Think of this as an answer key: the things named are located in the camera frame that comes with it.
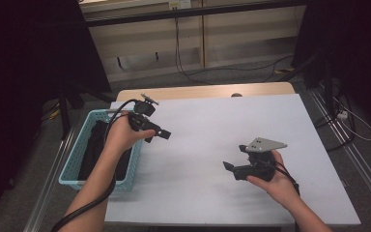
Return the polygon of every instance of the forearm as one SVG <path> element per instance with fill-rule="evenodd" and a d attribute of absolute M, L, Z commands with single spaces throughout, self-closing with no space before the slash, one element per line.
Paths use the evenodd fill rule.
<path fill-rule="evenodd" d="M 300 198 L 284 205 L 300 227 L 301 232 L 331 231 L 329 227 Z"/>
<path fill-rule="evenodd" d="M 77 196 L 72 201 L 66 215 L 87 205 L 101 196 L 113 179 L 114 171 L 123 152 L 103 150 L 91 175 Z M 95 208 L 75 218 L 65 225 L 61 231 L 101 231 L 104 223 L 104 216 L 107 208 L 107 200 Z"/>

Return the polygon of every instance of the hand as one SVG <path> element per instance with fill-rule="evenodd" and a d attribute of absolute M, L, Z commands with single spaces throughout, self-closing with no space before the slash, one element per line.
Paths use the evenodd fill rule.
<path fill-rule="evenodd" d="M 283 165 L 284 162 L 281 155 L 275 150 L 272 150 L 271 152 L 275 157 L 275 160 Z M 265 190 L 267 194 L 272 197 L 272 199 L 281 204 L 284 208 L 287 208 L 288 204 L 295 203 L 296 200 L 300 200 L 300 197 L 294 189 L 290 179 L 278 171 L 275 171 L 275 175 L 269 182 L 254 176 L 248 176 L 246 177 L 246 180 L 249 183 Z"/>
<path fill-rule="evenodd" d="M 154 130 L 134 131 L 128 122 L 128 112 L 122 111 L 122 116 L 112 125 L 107 135 L 104 150 L 111 151 L 113 154 L 123 153 L 134 145 L 134 143 L 143 138 L 153 137 Z"/>

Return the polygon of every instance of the black pole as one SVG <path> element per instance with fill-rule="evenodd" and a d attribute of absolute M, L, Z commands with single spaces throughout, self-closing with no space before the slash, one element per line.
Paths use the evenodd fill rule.
<path fill-rule="evenodd" d="M 98 27 L 107 26 L 115 24 L 124 24 L 132 22 L 141 21 L 153 21 L 162 20 L 168 18 L 180 18 L 180 17 L 190 17 L 190 16 L 200 16 L 200 15 L 218 15 L 226 13 L 236 13 L 236 12 L 248 12 L 275 8 L 286 8 L 306 5 L 306 0 L 270 0 L 261 1 L 254 3 L 245 4 L 234 4 L 226 6 L 216 6 L 216 7 L 203 7 L 203 8 L 192 8 L 192 9 L 182 9 L 177 11 L 164 11 L 156 13 L 147 14 L 134 14 L 127 16 L 111 16 L 111 17 L 98 17 L 89 18 L 85 22 L 62 22 L 61 24 L 38 24 L 38 28 L 46 27 L 64 27 L 68 28 L 70 26 L 87 26 L 87 27 Z"/>
<path fill-rule="evenodd" d="M 62 140 L 65 140 L 66 136 L 68 135 L 69 129 L 71 128 L 71 121 L 69 121 L 68 104 L 66 102 L 64 91 L 65 91 L 64 84 L 60 83 L 59 84 L 59 108 L 60 108 L 60 116 L 62 117 L 62 127 L 63 127 Z"/>

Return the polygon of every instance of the electrical outlet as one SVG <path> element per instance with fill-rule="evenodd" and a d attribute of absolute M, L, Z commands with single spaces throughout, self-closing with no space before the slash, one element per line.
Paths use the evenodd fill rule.
<path fill-rule="evenodd" d="M 339 112 L 337 118 L 338 119 L 347 119 L 348 118 L 348 112 L 345 111 L 345 110 Z"/>
<path fill-rule="evenodd" d="M 168 10 L 173 11 L 174 9 L 180 9 L 179 1 L 168 2 Z"/>
<path fill-rule="evenodd" d="M 180 9 L 190 9 L 191 8 L 191 0 L 180 0 Z"/>

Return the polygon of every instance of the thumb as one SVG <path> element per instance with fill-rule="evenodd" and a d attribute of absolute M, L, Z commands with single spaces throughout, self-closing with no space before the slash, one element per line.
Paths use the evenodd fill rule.
<path fill-rule="evenodd" d="M 153 137 L 155 136 L 155 134 L 156 134 L 155 130 L 141 130 L 137 133 L 137 138 L 142 139 L 142 138 Z"/>
<path fill-rule="evenodd" d="M 258 177 L 254 177 L 254 176 L 247 176 L 246 180 L 249 183 L 251 183 L 252 185 L 257 186 L 257 187 L 267 191 L 266 188 L 267 188 L 268 183 L 266 181 L 264 181 L 264 180 L 262 180 Z"/>

